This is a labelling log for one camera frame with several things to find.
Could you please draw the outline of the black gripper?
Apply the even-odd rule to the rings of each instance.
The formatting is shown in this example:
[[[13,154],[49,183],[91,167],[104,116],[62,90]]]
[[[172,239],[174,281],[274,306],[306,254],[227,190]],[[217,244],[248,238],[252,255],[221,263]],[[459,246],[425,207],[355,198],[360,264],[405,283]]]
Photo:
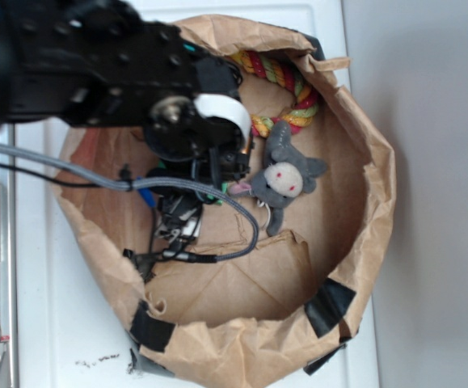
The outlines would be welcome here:
[[[171,56],[159,81],[170,90],[143,128],[161,163],[147,174],[157,182],[154,235],[183,251],[200,233],[204,206],[222,201],[224,183],[249,172],[251,124],[238,91],[242,75],[220,57]]]

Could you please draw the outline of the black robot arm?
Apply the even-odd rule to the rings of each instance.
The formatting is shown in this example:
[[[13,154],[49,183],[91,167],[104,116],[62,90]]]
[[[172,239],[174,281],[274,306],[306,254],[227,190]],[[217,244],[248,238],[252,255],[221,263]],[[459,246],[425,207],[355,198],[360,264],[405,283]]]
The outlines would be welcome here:
[[[166,170],[108,182],[117,191],[164,195],[163,259],[213,263],[187,251],[201,210],[224,182],[249,170],[251,118],[238,70],[185,40],[178,27],[146,22],[123,1],[0,1],[0,126],[51,117],[73,127],[140,127]]]

